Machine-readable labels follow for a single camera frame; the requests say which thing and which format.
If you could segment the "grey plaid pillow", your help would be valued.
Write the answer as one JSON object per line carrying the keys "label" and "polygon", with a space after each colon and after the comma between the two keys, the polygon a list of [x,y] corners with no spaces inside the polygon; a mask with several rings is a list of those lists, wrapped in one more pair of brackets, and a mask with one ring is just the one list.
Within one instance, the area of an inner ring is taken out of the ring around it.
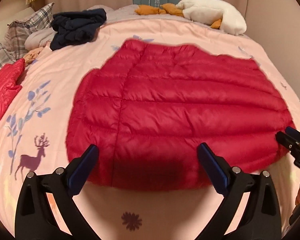
{"label": "grey plaid pillow", "polygon": [[9,24],[4,37],[4,47],[12,53],[16,60],[27,53],[25,42],[31,34],[50,27],[53,20],[52,10],[54,4],[54,2],[51,2],[45,5],[34,12],[27,20],[15,20]]}

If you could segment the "small tan plush toy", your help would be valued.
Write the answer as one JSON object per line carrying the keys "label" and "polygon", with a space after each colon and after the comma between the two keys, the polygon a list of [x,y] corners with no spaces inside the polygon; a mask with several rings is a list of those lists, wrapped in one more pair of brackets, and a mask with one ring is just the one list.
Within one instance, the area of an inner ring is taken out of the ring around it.
{"label": "small tan plush toy", "polygon": [[27,67],[28,65],[34,63],[36,60],[38,60],[39,57],[45,56],[50,51],[51,50],[49,45],[29,51],[23,56],[23,59],[25,60],[25,66]]}

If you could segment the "white goose plush toy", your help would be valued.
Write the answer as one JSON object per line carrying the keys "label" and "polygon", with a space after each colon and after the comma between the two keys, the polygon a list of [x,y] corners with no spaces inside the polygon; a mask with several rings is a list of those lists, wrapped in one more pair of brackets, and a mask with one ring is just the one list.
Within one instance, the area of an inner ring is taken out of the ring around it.
{"label": "white goose plush toy", "polygon": [[223,0],[181,0],[178,4],[166,3],[159,7],[139,5],[135,13],[179,16],[235,36],[247,31],[242,14],[232,4]]}

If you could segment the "red quilted down jacket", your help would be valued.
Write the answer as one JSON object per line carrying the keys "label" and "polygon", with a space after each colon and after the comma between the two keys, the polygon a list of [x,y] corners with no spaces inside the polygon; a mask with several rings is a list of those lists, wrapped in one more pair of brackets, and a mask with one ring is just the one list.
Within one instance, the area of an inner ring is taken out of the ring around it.
{"label": "red quilted down jacket", "polygon": [[197,189],[209,183],[199,144],[254,172],[286,154],[275,134],[293,124],[254,60],[130,39],[79,84],[66,152],[73,160],[96,145],[89,179],[101,186]]}

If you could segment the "dark navy fleece garment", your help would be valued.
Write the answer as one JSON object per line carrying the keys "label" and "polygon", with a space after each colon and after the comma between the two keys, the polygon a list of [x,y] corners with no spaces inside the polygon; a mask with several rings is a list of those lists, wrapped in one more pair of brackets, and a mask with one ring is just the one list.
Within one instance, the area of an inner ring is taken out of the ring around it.
{"label": "dark navy fleece garment", "polygon": [[91,42],[97,29],[106,20],[107,14],[102,8],[54,14],[51,27],[56,34],[50,43],[50,49],[54,51]]}

